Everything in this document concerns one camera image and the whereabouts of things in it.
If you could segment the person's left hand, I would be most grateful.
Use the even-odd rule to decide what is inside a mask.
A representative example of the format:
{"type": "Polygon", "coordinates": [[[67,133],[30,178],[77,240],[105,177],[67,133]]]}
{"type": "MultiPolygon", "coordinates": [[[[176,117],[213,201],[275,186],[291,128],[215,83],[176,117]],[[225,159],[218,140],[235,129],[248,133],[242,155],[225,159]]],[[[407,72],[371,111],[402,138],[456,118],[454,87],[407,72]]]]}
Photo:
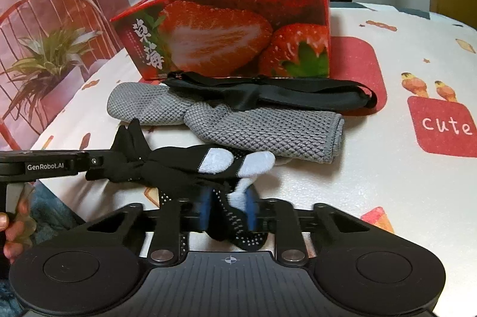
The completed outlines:
{"type": "Polygon", "coordinates": [[[36,230],[36,222],[31,216],[32,195],[21,197],[18,201],[16,214],[10,220],[7,213],[1,213],[1,235],[6,241],[1,248],[1,256],[9,264],[32,246],[32,235],[36,230]]]}

